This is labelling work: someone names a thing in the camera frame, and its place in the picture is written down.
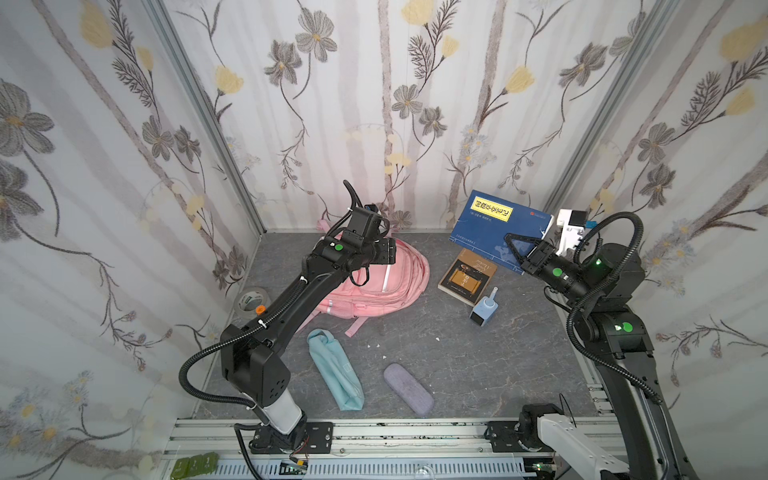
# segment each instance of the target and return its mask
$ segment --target blue book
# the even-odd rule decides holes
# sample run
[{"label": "blue book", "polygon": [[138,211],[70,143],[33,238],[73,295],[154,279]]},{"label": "blue book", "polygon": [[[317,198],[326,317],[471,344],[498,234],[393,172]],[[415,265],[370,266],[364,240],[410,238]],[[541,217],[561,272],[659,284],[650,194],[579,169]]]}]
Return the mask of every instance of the blue book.
[{"label": "blue book", "polygon": [[[550,214],[473,190],[453,227],[451,241],[522,275],[504,235],[544,238],[553,221]],[[515,246],[523,256],[533,250],[526,242],[515,240]]]}]

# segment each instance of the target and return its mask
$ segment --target light blue bottle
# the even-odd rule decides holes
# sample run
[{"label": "light blue bottle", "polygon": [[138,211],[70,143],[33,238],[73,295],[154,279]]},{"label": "light blue bottle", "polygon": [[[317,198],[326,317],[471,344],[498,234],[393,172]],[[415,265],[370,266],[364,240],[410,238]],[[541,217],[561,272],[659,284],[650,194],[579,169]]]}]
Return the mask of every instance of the light blue bottle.
[{"label": "light blue bottle", "polygon": [[498,303],[493,301],[493,298],[496,296],[496,290],[498,288],[494,286],[491,296],[482,297],[478,304],[475,305],[475,308],[472,309],[472,315],[469,316],[469,319],[480,326],[485,325],[491,319],[493,312],[498,308]]}]

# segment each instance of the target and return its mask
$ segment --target backpack strap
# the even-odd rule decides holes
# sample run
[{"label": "backpack strap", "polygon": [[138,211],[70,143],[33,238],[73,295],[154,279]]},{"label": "backpack strap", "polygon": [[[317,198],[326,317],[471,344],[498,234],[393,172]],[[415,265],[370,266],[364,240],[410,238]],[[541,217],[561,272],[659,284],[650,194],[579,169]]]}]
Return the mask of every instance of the backpack strap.
[{"label": "backpack strap", "polygon": [[344,332],[345,335],[347,335],[349,338],[352,338],[352,335],[357,333],[357,330],[360,329],[360,327],[366,322],[368,319],[367,316],[359,316],[357,317],[357,320],[352,324],[352,326]]}]

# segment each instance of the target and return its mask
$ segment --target green connector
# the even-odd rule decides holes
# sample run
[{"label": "green connector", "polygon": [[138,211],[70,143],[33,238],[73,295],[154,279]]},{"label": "green connector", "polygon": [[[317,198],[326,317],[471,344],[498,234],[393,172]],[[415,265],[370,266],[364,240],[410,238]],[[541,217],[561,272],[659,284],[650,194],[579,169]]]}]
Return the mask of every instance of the green connector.
[{"label": "green connector", "polygon": [[179,458],[174,465],[174,470],[170,473],[170,480],[181,480],[182,478],[213,473],[216,471],[218,463],[219,454],[216,452],[195,455],[191,458]]}]

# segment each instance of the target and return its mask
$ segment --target wallpaper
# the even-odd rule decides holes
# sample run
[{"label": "wallpaper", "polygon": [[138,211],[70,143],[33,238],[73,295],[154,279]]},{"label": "wallpaper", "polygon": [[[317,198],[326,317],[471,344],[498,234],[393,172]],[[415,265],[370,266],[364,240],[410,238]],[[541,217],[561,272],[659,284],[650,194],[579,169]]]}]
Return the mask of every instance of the wallpaper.
[{"label": "wallpaper", "polygon": [[0,72],[2,476],[146,478],[257,237],[141,4],[3,2]]},{"label": "wallpaper", "polygon": [[348,179],[398,229],[473,188],[543,207],[653,6],[165,0],[257,208],[312,228]]},{"label": "wallpaper", "polygon": [[[681,2],[564,202],[643,219],[647,278],[630,305],[702,478],[768,467],[766,15]],[[615,225],[607,241],[626,242],[629,222]]]}]

